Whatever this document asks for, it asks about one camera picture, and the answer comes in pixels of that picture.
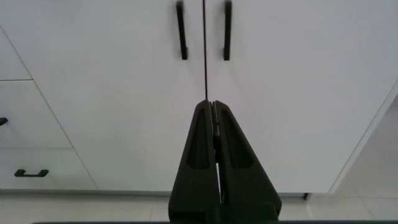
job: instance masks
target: black bar handle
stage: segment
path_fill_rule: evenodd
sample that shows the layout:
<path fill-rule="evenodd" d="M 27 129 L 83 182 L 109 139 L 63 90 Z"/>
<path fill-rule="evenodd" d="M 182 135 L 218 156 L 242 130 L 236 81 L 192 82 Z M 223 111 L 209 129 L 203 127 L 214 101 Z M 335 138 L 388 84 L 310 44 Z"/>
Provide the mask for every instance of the black bar handle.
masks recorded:
<path fill-rule="evenodd" d="M 19 169 L 17 172 L 15 172 L 14 176 L 16 177 L 45 177 L 49 170 L 41 170 L 38 174 L 25 174 L 24 169 Z"/>
<path fill-rule="evenodd" d="M 188 59 L 188 47 L 187 47 L 187 43 L 185 41 L 183 1 L 181 1 L 181 0 L 177 1 L 176 8 L 177 8 L 178 30 L 180 31 L 181 57 L 182 57 L 182 60 L 186 60 L 186 59 Z"/>
<path fill-rule="evenodd" d="M 229 51 L 231 50 L 231 20 L 232 20 L 232 2 L 225 1 L 225 40 L 224 40 L 224 60 L 229 60 Z"/>
<path fill-rule="evenodd" d="M 7 118 L 0 118 L 0 126 L 4 125 L 7 122 L 8 122 Z"/>

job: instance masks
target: white tile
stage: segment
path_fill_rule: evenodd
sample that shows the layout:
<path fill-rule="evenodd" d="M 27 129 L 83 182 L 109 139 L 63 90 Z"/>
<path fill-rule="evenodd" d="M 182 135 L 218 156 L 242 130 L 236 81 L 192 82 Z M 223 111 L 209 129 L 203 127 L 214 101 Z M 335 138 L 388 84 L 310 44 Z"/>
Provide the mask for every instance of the white tile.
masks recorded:
<path fill-rule="evenodd" d="M 372 138 L 366 143 L 349 171 L 361 197 L 398 197 L 397 149 L 398 141 Z"/>
<path fill-rule="evenodd" d="M 149 221 L 152 202 L 129 196 L 0 195 L 0 223 Z"/>
<path fill-rule="evenodd" d="M 151 221 L 169 221 L 169 204 L 155 203 L 150 214 Z"/>
<path fill-rule="evenodd" d="M 310 220 L 307 202 L 301 198 L 283 198 L 279 220 Z"/>
<path fill-rule="evenodd" d="M 398 220 L 398 199 L 364 198 L 373 217 L 377 220 Z"/>
<path fill-rule="evenodd" d="M 372 220 L 360 198 L 314 197 L 308 203 L 314 220 Z"/>

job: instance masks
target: black handle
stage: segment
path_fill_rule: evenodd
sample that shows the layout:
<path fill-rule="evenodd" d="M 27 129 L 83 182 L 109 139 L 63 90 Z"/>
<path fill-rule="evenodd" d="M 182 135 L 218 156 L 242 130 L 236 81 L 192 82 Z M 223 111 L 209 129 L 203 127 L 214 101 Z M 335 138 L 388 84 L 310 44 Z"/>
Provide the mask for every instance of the black handle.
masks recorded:
<path fill-rule="evenodd" d="M 4 125 L 7 122 L 8 122 L 7 118 L 0 118 L 0 126 Z"/>
<path fill-rule="evenodd" d="M 177 8 L 178 30 L 180 31 L 181 57 L 182 60 L 186 60 L 188 59 L 188 47 L 185 41 L 183 1 L 177 1 L 176 8 Z"/>
<path fill-rule="evenodd" d="M 232 20 L 232 2 L 225 1 L 225 40 L 224 40 L 224 60 L 229 60 L 229 51 L 231 50 L 231 20 Z"/>
<path fill-rule="evenodd" d="M 16 177 L 45 177 L 49 170 L 41 170 L 38 174 L 25 174 L 25 170 L 19 169 L 15 172 L 14 176 Z"/>

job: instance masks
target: white drawer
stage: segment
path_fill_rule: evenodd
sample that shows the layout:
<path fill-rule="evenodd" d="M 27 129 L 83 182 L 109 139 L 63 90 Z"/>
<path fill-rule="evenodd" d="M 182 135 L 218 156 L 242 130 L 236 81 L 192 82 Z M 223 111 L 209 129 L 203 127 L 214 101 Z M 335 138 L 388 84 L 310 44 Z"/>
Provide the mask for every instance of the white drawer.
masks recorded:
<path fill-rule="evenodd" d="M 37 175 L 48 170 L 44 177 Z M 1 189 L 97 190 L 74 149 L 0 149 Z"/>
<path fill-rule="evenodd" d="M 29 80 L 32 79 L 0 29 L 0 80 Z"/>
<path fill-rule="evenodd" d="M 0 148 L 72 147 L 33 81 L 0 82 Z"/>

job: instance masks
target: kitchen cabinet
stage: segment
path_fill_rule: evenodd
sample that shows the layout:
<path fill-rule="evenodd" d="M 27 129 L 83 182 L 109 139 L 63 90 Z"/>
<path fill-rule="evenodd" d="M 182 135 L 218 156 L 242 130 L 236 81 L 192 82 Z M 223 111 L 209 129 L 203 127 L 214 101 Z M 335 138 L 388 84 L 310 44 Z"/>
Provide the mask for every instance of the kitchen cabinet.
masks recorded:
<path fill-rule="evenodd" d="M 171 190 L 205 99 L 202 0 L 1 1 L 0 24 L 100 190 Z"/>
<path fill-rule="evenodd" d="M 0 26 L 0 81 L 32 79 Z"/>
<path fill-rule="evenodd" d="M 0 82 L 0 119 L 0 150 L 71 147 L 33 81 Z"/>
<path fill-rule="evenodd" d="M 209 100 L 278 192 L 329 192 L 398 77 L 396 1 L 205 0 Z"/>
<path fill-rule="evenodd" d="M 100 190 L 171 191 L 193 110 L 207 97 L 231 108 L 278 192 L 330 192 L 398 79 L 397 4 L 0 0 L 0 46 L 20 70 L 8 76 L 32 75 L 43 96 L 33 108 L 49 107 L 71 143 L 54 131 L 51 141 L 0 147 L 4 157 L 48 147 L 56 160 L 59 147 L 74 148 L 71 164 L 81 159 Z M 7 102 L 35 95 L 12 90 Z M 18 126 L 29 137 L 31 123 Z M 65 186 L 91 189 L 76 169 L 84 187 Z"/>
<path fill-rule="evenodd" d="M 72 148 L 0 149 L 0 168 L 1 189 L 97 190 Z"/>

